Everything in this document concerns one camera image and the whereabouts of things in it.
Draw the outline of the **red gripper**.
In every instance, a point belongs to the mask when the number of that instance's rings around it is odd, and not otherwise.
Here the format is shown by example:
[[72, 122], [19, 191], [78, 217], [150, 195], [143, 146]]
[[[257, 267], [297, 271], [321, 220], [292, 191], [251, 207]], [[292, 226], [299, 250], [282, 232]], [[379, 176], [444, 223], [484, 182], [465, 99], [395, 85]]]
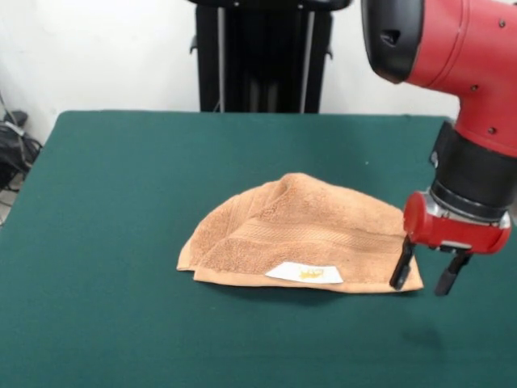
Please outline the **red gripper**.
[[474, 221], [441, 207], [428, 192], [415, 192], [408, 198], [403, 211], [406, 237], [401, 255], [389, 280], [401, 290], [410, 273], [415, 245], [459, 251], [442, 272], [435, 296], [447, 296], [471, 254], [488, 255], [500, 251], [511, 233], [511, 217], [504, 214], [500, 221]]

